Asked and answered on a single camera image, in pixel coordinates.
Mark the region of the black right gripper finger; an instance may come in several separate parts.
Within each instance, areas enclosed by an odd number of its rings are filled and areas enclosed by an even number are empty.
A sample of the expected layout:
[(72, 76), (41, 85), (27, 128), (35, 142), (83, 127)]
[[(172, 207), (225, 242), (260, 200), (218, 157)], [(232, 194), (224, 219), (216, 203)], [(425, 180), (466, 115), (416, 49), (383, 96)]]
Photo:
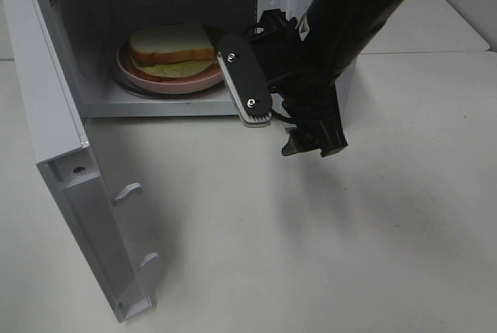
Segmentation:
[(300, 125), (287, 129), (287, 134), (288, 141), (281, 150), (284, 157), (321, 149), (320, 140), (310, 127)]
[(318, 145), (323, 158), (338, 154), (348, 146), (340, 116), (324, 116), (316, 121)]

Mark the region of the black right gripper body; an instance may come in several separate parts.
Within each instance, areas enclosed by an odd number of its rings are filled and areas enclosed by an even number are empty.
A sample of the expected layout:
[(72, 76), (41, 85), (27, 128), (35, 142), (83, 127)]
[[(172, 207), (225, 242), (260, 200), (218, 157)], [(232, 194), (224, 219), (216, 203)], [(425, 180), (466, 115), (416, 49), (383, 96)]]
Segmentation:
[(272, 109), (272, 116), (290, 125), (316, 121), (340, 124), (335, 83), (325, 69), (313, 64), (300, 48), (295, 18), (270, 9), (250, 26), (248, 41), (266, 78), (271, 95), (281, 98), (284, 113)]

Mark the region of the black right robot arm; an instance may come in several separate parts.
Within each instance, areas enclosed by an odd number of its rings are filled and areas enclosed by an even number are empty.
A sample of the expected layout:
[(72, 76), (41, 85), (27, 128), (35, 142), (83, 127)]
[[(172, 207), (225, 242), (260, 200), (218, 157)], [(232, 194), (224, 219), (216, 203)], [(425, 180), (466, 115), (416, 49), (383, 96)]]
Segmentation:
[(284, 156), (347, 146), (335, 82), (404, 0), (313, 0), (300, 18), (265, 11), (250, 45), (293, 125)]

